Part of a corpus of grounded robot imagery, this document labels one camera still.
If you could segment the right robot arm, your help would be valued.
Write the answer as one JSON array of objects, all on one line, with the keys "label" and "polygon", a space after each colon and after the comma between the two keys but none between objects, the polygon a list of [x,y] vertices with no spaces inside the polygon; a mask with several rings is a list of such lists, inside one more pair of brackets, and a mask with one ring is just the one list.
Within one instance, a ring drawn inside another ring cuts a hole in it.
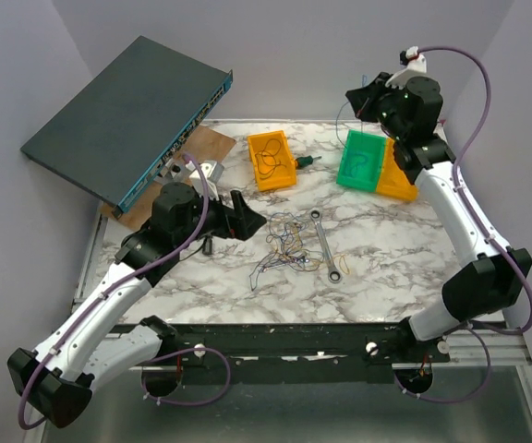
[{"label": "right robot arm", "polygon": [[428,77],[410,78],[403,87],[387,85],[381,72],[345,97],[356,118],[378,123],[393,140],[393,157],[408,182],[432,206],[461,266],[441,288],[433,305],[402,321],[397,354],[408,362],[429,350],[429,341],[447,331],[517,302],[532,266],[524,248],[514,249],[498,233],[477,202],[464,194],[456,157],[436,132],[441,87]]}]

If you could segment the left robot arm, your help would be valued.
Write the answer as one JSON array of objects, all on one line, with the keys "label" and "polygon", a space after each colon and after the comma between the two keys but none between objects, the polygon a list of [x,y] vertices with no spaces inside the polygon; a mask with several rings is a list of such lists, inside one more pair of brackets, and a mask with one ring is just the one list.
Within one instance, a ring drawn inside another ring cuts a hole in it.
[{"label": "left robot arm", "polygon": [[137,364],[163,365],[194,353],[203,343],[185,346],[178,331],[156,316],[146,317],[123,338],[105,342],[117,320],[180,262],[190,243],[205,237],[246,241],[266,222],[237,190],[232,206],[211,198],[207,187],[174,183],[153,201],[151,216],[124,240],[102,281],[79,308],[33,350],[16,349],[7,367],[17,394],[18,423],[24,430],[31,406],[58,428],[74,422],[105,383]]}]

